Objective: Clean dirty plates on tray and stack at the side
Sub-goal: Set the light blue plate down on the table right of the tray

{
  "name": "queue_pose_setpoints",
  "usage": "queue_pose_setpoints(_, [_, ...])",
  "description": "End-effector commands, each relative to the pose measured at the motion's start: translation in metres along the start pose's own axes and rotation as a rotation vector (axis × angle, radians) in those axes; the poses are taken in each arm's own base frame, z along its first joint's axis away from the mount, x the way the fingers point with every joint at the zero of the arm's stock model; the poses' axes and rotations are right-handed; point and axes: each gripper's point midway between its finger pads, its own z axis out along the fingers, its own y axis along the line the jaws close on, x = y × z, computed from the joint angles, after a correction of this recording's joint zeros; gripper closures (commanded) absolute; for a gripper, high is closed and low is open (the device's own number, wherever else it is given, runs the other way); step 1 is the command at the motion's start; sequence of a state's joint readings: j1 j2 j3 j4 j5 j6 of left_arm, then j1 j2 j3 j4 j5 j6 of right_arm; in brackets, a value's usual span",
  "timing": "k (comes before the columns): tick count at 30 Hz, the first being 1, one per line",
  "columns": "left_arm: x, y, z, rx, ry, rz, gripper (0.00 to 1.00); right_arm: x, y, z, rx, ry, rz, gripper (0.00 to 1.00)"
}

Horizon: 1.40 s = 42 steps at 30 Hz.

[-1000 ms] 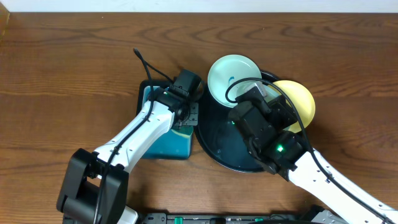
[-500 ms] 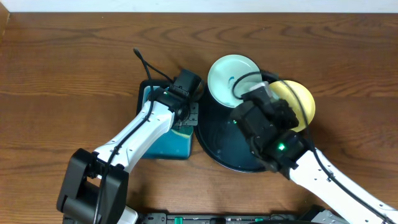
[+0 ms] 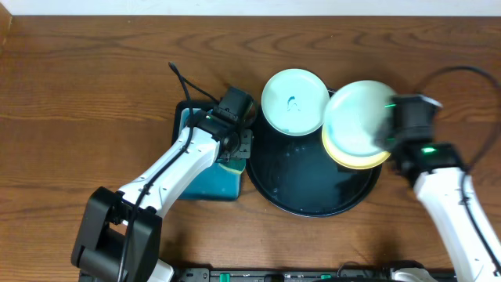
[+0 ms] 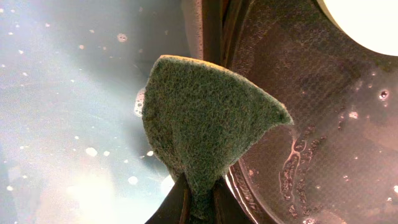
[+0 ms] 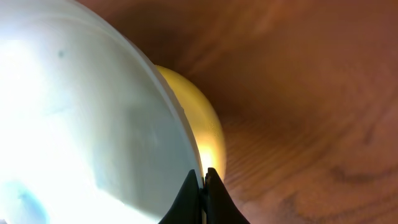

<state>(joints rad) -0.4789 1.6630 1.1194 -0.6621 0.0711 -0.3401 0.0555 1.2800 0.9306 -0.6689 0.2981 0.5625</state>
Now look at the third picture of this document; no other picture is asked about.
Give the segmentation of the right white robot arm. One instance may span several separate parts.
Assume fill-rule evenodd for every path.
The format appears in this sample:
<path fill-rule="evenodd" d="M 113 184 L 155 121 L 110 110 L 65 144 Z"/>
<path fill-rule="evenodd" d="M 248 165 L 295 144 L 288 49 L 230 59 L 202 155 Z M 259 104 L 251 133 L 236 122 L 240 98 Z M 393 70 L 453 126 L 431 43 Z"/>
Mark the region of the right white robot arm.
<path fill-rule="evenodd" d="M 377 126 L 374 144 L 391 153 L 395 171 L 407 179 L 432 218 L 456 279 L 499 281 L 500 240 L 456 148 L 434 142 L 431 119 L 405 128 L 386 117 Z"/>

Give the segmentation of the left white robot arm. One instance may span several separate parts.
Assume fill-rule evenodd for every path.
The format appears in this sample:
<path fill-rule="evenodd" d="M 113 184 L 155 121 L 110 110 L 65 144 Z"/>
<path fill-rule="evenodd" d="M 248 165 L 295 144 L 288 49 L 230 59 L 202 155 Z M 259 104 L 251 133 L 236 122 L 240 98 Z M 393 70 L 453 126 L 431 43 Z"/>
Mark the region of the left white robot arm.
<path fill-rule="evenodd" d="M 159 257 L 162 223 L 188 185 L 216 161 L 248 158 L 252 132 L 198 111 L 151 167 L 113 192 L 98 188 L 88 199 L 70 257 L 97 281 L 173 279 Z"/>

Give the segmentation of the green yellow sponge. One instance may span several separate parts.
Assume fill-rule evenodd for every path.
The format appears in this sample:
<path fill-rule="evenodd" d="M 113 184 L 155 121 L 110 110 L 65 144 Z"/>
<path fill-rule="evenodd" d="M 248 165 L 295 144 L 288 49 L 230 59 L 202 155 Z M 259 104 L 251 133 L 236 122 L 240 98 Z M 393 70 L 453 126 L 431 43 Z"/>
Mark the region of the green yellow sponge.
<path fill-rule="evenodd" d="M 244 159 L 221 159 L 217 161 L 218 165 L 229 173 L 241 175 L 246 168 Z"/>

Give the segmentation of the yellow plate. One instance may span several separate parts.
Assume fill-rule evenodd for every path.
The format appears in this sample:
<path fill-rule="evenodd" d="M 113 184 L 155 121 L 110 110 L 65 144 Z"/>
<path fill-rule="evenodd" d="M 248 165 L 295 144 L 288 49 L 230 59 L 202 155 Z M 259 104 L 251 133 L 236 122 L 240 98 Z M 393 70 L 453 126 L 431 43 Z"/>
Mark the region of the yellow plate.
<path fill-rule="evenodd" d="M 339 165 L 355 170 L 375 168 L 382 165 L 391 156 L 387 151 L 368 157 L 356 157 L 344 153 L 330 140 L 325 127 L 322 129 L 322 143 L 324 149 L 334 161 Z"/>

